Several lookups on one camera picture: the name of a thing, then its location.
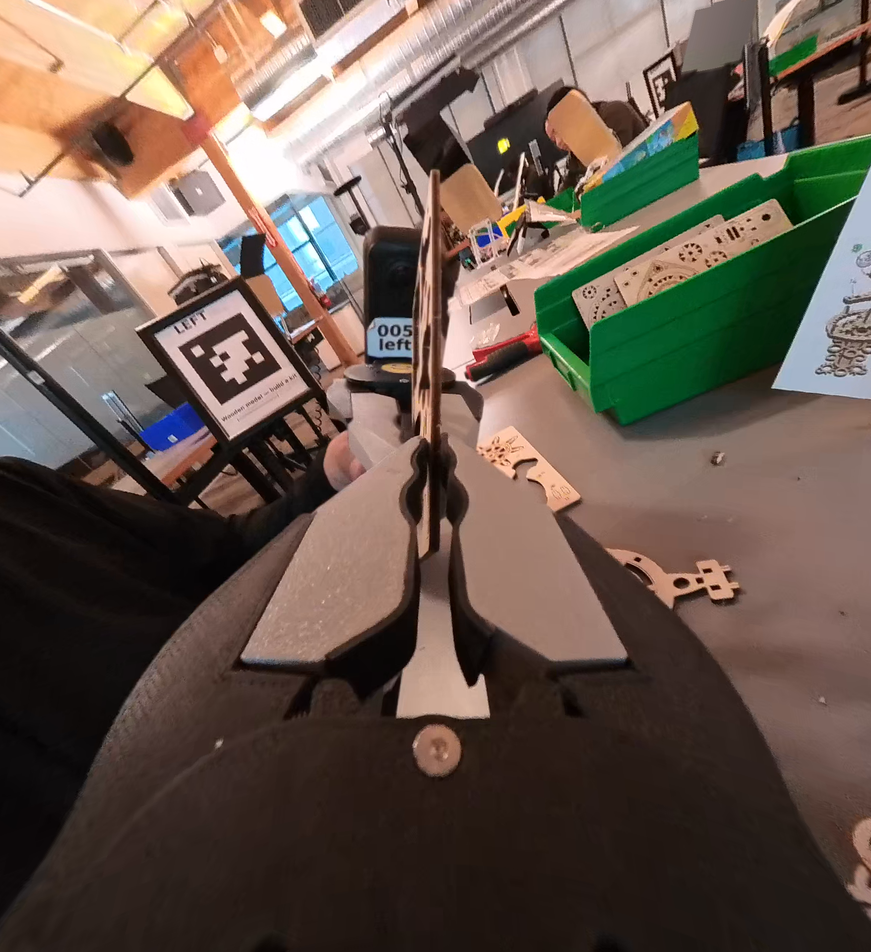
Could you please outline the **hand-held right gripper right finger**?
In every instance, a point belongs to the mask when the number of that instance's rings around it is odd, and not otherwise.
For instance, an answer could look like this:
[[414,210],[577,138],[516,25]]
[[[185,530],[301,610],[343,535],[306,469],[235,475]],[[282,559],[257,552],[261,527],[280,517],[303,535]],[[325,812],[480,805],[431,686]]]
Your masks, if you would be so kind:
[[508,652],[542,676],[629,662],[614,624],[555,516],[477,451],[444,436],[454,650],[468,684]]

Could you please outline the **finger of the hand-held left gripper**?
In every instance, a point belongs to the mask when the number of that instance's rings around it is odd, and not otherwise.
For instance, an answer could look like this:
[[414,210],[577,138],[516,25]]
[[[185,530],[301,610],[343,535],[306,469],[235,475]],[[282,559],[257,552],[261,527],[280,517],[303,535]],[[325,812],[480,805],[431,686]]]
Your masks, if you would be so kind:
[[484,398],[476,387],[448,387],[440,402],[441,430],[454,443],[476,449]]
[[371,470],[409,438],[398,400],[368,390],[354,389],[338,379],[327,390],[331,419],[345,427],[349,445],[364,470]]

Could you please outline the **laser-cut wooden parts sheet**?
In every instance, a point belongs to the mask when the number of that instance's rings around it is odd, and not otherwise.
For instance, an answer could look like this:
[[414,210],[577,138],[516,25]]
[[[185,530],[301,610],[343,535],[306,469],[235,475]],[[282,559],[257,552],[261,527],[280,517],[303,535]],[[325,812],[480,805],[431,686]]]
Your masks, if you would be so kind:
[[627,306],[641,303],[791,231],[793,226],[775,199],[731,220],[711,222],[695,234],[678,237],[645,263],[625,268],[616,279],[621,299]]
[[420,495],[418,556],[425,560],[439,549],[441,521],[441,391],[443,351],[443,242],[441,177],[432,171],[428,207],[422,223],[414,298],[414,351],[411,417],[414,433],[424,443],[426,475]]
[[572,292],[572,301],[585,327],[590,329],[596,322],[619,313],[628,306],[620,288],[620,284],[627,281],[627,278],[622,277],[623,273],[632,268],[638,269],[642,265],[650,264],[669,249],[724,223],[724,216],[716,214],[674,238],[634,256],[624,265],[614,268],[596,280],[587,282]]

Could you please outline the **person's left hand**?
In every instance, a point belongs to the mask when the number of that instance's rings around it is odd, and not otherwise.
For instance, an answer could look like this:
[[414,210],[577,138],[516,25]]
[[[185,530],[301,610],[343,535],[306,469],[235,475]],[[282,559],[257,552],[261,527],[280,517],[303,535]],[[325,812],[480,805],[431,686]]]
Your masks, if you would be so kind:
[[367,472],[350,444],[350,434],[337,434],[325,448],[323,472],[334,492],[341,492]]

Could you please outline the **red black pliers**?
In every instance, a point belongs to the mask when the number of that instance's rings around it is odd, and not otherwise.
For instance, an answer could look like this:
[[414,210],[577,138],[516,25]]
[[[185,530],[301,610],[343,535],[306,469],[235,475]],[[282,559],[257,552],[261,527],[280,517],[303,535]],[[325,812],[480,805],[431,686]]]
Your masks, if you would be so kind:
[[500,375],[542,353],[537,324],[511,339],[473,349],[473,359],[465,367],[465,378],[476,384]]

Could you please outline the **small wooden sheet offcut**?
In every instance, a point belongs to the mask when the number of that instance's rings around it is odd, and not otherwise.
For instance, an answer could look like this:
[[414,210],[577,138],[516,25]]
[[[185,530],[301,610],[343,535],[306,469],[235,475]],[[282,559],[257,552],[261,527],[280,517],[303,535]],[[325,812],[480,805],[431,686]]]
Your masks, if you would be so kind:
[[561,512],[582,500],[571,482],[512,425],[477,444],[477,452],[513,481],[519,470],[524,470],[525,479],[540,487],[548,509],[553,512]]

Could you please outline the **black sign easel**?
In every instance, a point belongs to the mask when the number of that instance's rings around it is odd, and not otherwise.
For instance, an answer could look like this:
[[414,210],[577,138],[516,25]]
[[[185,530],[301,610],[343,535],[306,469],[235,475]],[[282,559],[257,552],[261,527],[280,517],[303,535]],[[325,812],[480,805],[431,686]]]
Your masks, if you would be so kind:
[[318,400],[310,400],[297,410],[285,411],[263,435],[237,447],[216,443],[212,457],[222,458],[220,471],[234,470],[264,504],[286,499],[317,453],[339,434],[333,421],[325,430],[323,410]]

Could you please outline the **round wooden gear assembly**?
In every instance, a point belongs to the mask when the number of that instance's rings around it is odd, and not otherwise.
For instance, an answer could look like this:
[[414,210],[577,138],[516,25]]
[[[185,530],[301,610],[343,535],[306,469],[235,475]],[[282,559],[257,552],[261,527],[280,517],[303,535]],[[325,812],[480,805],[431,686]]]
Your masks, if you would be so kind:
[[740,589],[732,569],[715,559],[697,561],[690,572],[669,572],[635,551],[608,548],[607,552],[671,610],[679,601],[700,594],[715,603],[733,601]]

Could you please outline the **framed black-white marker sign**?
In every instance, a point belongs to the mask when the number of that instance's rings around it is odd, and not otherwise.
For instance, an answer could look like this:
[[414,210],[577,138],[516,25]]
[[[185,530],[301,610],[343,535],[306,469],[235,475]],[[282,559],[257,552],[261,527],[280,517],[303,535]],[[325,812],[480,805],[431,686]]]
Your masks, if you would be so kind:
[[323,388],[242,277],[135,329],[216,441],[245,446]]

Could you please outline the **white printed papers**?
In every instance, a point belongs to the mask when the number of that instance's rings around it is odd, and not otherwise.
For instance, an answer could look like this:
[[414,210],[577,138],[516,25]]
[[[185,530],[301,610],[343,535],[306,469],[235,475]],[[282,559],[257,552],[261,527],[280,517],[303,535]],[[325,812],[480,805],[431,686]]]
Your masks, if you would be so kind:
[[517,258],[504,256],[465,284],[456,296],[463,306],[472,306],[500,292],[513,281],[552,279],[587,263],[615,244],[627,240],[637,226],[608,232],[577,231],[545,247],[536,247]]

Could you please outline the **blue storage crate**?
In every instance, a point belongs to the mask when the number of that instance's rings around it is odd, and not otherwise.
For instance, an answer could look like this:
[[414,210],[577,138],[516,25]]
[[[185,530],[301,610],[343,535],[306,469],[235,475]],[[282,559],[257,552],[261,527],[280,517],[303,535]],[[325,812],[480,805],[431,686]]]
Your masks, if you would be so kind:
[[163,452],[202,432],[205,424],[196,410],[187,402],[145,427],[139,440],[154,452]]

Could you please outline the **large green plastic bin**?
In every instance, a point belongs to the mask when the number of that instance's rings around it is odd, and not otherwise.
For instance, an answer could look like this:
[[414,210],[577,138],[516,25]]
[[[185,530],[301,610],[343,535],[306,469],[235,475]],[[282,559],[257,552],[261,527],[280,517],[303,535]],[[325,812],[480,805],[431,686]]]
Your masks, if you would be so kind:
[[[535,292],[543,352],[596,412],[621,424],[731,383],[787,353],[871,168],[871,134],[801,149],[739,179]],[[792,229],[586,327],[572,293],[715,214],[777,200]]]

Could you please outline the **small green plastic bin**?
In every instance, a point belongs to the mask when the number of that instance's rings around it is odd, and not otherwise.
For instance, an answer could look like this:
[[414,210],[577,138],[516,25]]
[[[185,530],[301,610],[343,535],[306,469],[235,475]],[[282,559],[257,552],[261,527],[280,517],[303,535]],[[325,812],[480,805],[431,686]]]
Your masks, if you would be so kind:
[[589,230],[607,228],[698,177],[699,136],[695,133],[585,192],[580,199],[580,224]]

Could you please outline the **colourful cardboard box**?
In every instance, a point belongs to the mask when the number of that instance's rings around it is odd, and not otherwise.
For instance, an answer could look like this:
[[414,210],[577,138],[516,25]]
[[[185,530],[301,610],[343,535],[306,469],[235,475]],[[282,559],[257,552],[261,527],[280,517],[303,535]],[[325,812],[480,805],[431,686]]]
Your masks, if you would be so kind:
[[610,160],[598,174],[599,184],[618,177],[635,165],[650,158],[671,145],[686,140],[698,133],[699,125],[691,102],[688,100],[662,113],[652,125],[622,148],[619,155]]

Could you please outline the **person's black clothed body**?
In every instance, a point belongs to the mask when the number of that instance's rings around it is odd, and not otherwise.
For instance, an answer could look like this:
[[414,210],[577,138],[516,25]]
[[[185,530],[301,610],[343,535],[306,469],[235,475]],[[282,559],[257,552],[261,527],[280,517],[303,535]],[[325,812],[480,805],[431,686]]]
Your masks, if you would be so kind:
[[145,668],[260,547],[260,517],[0,459],[0,918]]

